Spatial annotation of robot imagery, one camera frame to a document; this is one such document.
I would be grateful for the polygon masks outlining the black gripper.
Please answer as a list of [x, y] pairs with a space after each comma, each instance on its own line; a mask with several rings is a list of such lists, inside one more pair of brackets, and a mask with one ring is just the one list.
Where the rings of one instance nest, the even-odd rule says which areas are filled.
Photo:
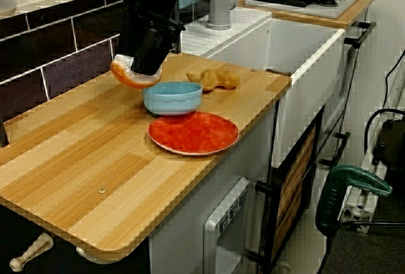
[[127, 12], [119, 53], [134, 57], [130, 70], [154, 75], [185, 28], [171, 18], [177, 0], [124, 0]]

